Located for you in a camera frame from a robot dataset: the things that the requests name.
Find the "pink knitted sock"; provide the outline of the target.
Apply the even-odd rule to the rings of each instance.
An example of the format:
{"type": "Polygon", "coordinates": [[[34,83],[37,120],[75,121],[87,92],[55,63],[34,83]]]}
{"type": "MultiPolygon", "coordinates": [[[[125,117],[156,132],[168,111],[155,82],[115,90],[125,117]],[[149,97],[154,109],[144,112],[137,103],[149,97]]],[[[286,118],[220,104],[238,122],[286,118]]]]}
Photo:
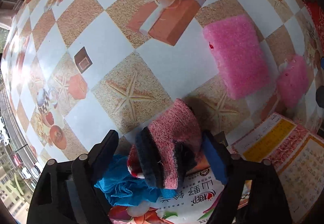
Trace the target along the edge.
{"type": "Polygon", "coordinates": [[[150,187],[179,189],[200,160],[201,130],[191,108],[176,99],[143,128],[131,147],[127,169],[150,187]]]}

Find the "pink patterned carton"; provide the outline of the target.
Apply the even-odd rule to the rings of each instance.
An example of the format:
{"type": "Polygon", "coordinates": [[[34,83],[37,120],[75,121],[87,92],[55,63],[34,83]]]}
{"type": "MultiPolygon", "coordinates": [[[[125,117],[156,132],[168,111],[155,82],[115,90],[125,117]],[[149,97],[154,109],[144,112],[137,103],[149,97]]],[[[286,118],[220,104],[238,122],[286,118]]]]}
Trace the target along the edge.
{"type": "Polygon", "coordinates": [[[285,191],[293,223],[305,220],[323,191],[323,139],[273,113],[231,148],[247,161],[269,159],[285,191]]]}

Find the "blue cloth on table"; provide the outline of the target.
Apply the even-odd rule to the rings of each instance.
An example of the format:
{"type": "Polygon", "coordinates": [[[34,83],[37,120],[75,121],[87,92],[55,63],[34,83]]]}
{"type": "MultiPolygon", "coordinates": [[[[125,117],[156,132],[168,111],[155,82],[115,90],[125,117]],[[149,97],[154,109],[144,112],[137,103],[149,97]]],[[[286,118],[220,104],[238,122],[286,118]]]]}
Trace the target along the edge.
{"type": "Polygon", "coordinates": [[[160,197],[171,199],[177,191],[150,187],[144,179],[132,176],[127,168],[128,157],[114,155],[103,177],[94,185],[111,206],[138,206],[143,201],[155,203],[160,197]]]}

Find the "white fruit print box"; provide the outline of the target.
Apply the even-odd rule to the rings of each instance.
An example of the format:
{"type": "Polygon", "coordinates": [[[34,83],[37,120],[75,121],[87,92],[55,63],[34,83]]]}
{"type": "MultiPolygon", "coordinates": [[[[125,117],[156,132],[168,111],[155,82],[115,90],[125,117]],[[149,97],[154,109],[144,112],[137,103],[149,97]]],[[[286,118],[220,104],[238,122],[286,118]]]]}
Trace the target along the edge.
{"type": "Polygon", "coordinates": [[[184,179],[184,186],[171,199],[141,202],[138,206],[112,206],[112,223],[207,223],[216,199],[224,189],[207,167],[184,179]]]}

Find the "pink sponge block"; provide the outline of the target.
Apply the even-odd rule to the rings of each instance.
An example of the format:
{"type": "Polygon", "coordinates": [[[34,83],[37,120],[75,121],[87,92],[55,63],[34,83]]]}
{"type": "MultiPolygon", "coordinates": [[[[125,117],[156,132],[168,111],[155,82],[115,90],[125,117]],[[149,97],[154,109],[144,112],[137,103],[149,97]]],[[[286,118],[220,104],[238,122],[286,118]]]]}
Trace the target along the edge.
{"type": "Polygon", "coordinates": [[[254,24],[246,14],[206,25],[203,36],[230,98],[244,98],[270,82],[254,24]]]}

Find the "checkered vinyl tablecloth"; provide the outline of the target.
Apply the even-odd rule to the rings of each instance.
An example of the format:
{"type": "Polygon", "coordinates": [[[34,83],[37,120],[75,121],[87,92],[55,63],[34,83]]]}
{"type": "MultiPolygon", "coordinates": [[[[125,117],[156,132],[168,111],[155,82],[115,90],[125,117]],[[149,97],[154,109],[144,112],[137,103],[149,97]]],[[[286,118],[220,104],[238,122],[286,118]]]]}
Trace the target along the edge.
{"type": "Polygon", "coordinates": [[[283,111],[275,79],[296,54],[308,63],[309,85],[287,115],[319,129],[323,53],[302,0],[205,0],[174,44],[128,28],[145,3],[15,0],[1,59],[2,114],[15,160],[73,159],[111,129],[132,139],[177,98],[203,103],[202,123],[233,143],[283,111]],[[271,82],[235,101],[226,96],[203,27],[241,14],[254,23],[271,82]]]}

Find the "red embroidered cushion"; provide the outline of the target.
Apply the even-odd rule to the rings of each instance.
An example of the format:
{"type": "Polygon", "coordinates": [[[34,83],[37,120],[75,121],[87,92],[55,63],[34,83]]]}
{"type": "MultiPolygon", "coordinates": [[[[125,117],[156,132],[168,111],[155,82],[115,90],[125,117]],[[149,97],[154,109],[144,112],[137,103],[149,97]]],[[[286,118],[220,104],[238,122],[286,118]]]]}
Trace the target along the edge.
{"type": "Polygon", "coordinates": [[[312,20],[315,24],[315,28],[319,35],[322,47],[324,42],[324,13],[323,9],[319,6],[317,2],[304,2],[308,12],[310,13],[312,20]]]}

